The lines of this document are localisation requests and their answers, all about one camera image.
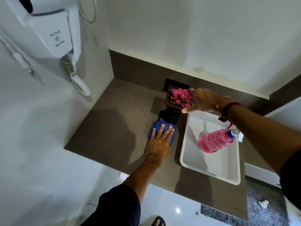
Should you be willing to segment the pink artificial flowers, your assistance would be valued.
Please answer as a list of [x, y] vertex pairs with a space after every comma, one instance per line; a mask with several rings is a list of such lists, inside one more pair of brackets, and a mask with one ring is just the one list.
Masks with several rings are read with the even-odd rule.
[[187, 89], [169, 89], [171, 93], [170, 102], [174, 105], [179, 105], [182, 108], [192, 106], [194, 96]]

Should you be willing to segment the dark right sleeve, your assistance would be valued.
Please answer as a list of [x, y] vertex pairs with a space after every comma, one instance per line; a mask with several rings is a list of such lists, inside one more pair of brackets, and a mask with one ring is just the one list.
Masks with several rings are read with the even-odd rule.
[[284, 196], [301, 211], [301, 149], [282, 166], [280, 185]]

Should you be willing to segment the dark wooden square vase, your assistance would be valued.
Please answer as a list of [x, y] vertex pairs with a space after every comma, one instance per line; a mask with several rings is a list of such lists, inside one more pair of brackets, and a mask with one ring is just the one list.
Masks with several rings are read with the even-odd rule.
[[[177, 87], [174, 86], [169, 86], [169, 89], [178, 89]], [[174, 105], [170, 102], [171, 93], [167, 91], [166, 98], [165, 98], [165, 106], [166, 108], [159, 113], [158, 120], [162, 118], [164, 121], [175, 124], [177, 123], [177, 120], [179, 116], [182, 114], [182, 107], [179, 105]]]

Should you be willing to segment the white plastic tray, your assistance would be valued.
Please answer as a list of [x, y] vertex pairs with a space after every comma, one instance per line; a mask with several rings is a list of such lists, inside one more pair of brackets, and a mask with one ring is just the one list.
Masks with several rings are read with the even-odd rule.
[[230, 122], [221, 122], [215, 114], [203, 111], [189, 113], [180, 154], [181, 165], [233, 185], [239, 185], [241, 178], [238, 140], [235, 139], [232, 144], [215, 153], [204, 152], [198, 144], [201, 137], [226, 129], [229, 125]]

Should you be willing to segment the person's right hand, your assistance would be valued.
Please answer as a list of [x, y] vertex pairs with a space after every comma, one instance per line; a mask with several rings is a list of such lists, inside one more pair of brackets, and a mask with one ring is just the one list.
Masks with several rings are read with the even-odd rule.
[[216, 107], [217, 103], [222, 98], [222, 95], [219, 95], [208, 88], [202, 89], [190, 88], [189, 92], [194, 96], [196, 102], [192, 106], [196, 106], [196, 111], [204, 111], [204, 112], [217, 112], [218, 109]]

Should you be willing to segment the person's right forearm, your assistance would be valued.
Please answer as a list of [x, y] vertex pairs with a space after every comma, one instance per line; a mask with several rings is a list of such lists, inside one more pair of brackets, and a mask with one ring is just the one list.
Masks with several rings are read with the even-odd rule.
[[276, 121], [235, 102], [220, 109], [278, 175], [289, 157], [301, 149], [301, 134]]

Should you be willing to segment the white wall-mounted hair dryer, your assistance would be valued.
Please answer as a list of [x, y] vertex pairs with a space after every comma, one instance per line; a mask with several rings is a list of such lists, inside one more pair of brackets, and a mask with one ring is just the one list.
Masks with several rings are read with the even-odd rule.
[[81, 55], [80, 0], [0, 0], [0, 29], [28, 56]]

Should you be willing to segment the pink spray bottle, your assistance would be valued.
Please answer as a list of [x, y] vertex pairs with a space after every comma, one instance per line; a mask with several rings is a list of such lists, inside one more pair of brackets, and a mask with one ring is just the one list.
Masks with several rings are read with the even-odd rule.
[[243, 141], [243, 133], [238, 129], [221, 129], [200, 138], [198, 144], [205, 153], [215, 153], [238, 139]]

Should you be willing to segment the person's left forearm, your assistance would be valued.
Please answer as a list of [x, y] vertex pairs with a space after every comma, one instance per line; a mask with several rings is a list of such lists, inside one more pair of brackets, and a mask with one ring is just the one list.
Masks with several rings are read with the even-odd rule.
[[143, 202], [146, 189], [151, 179], [162, 162], [163, 158], [155, 155], [147, 155], [141, 165], [123, 182], [124, 185], [131, 187], [136, 193], [140, 205]]

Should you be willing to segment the blue cleaning cloth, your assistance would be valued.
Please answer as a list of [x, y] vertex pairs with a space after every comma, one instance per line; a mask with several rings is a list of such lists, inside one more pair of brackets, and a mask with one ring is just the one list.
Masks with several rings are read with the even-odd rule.
[[167, 129], [168, 129], [169, 126], [172, 126], [172, 128], [174, 129], [173, 136], [171, 137], [171, 140], [170, 140], [170, 143], [169, 143], [169, 146], [171, 146], [172, 142], [174, 141], [175, 134], [176, 134], [176, 125], [168, 123], [168, 122], [164, 121], [162, 118], [160, 118], [159, 120], [156, 120], [156, 121], [153, 122], [153, 124], [152, 124], [152, 126], [150, 128], [150, 132], [148, 134], [148, 140], [151, 139], [153, 129], [156, 129], [156, 131], [155, 131], [155, 137], [157, 136], [157, 133], [158, 133], [160, 127], [162, 126], [162, 124], [164, 124], [164, 129], [163, 129], [162, 134], [164, 134], [167, 131]]

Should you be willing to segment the dark left sleeve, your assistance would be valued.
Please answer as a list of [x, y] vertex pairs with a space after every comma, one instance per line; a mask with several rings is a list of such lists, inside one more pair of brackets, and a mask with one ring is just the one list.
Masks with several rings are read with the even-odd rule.
[[121, 184], [100, 196], [96, 210], [80, 226], [138, 226], [140, 217], [136, 192]]

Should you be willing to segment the black sandal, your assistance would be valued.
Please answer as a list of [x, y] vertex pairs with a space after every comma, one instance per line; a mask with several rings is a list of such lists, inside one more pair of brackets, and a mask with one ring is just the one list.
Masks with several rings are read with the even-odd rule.
[[151, 226], [166, 226], [166, 223], [162, 217], [157, 216]]

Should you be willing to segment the dark sleeve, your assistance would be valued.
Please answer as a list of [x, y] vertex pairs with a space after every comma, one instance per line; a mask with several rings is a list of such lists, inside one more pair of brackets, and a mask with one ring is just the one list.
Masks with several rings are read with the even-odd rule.
[[140, 217], [136, 192], [121, 184], [100, 196], [96, 210], [80, 226], [138, 226]]
[[301, 211], [301, 149], [282, 166], [280, 185], [284, 196]]

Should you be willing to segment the person's left hand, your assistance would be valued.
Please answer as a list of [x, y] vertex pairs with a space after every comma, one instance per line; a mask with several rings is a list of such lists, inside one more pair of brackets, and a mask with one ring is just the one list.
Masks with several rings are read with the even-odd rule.
[[[174, 129], [172, 128], [172, 126], [169, 126], [169, 128], [170, 128], [169, 138], [171, 140], [171, 137], [173, 136], [174, 133]], [[162, 134], [163, 129], [164, 129], [164, 124], [162, 124], [162, 126], [160, 127], [156, 138], [152, 141], [149, 140], [148, 148], [146, 152], [146, 159], [145, 159], [147, 162], [155, 164], [158, 167], [160, 167], [163, 160], [167, 156], [169, 143], [170, 143], [163, 140], [163, 134]]]

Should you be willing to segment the grey shaggy rug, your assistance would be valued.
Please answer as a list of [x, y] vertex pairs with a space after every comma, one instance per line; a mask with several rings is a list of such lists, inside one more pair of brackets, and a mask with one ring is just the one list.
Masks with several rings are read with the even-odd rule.
[[[248, 220], [202, 205], [201, 213], [231, 226], [290, 226], [286, 201], [279, 187], [246, 176]], [[267, 209], [259, 201], [268, 200]]]

